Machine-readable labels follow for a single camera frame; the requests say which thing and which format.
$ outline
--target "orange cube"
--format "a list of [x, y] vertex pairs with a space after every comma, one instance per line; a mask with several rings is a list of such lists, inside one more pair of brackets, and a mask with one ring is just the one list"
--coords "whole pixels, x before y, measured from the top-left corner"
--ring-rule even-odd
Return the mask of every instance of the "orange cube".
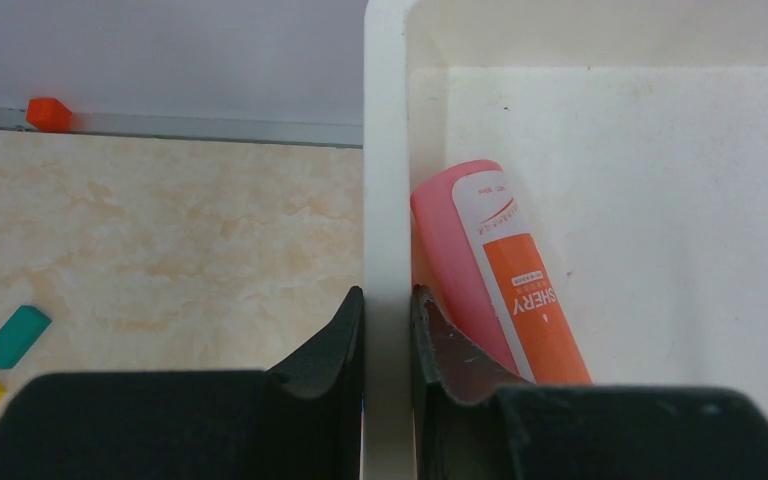
[[72, 126], [72, 111], [56, 98], [34, 98], [28, 102], [25, 120], [41, 132], [66, 133]]

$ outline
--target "teal rectangular block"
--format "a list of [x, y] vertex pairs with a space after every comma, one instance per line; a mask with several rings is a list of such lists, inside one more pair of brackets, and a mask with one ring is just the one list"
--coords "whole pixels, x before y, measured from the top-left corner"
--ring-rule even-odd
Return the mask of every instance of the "teal rectangular block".
[[19, 307], [0, 330], [0, 369], [15, 367], [50, 323], [36, 308]]

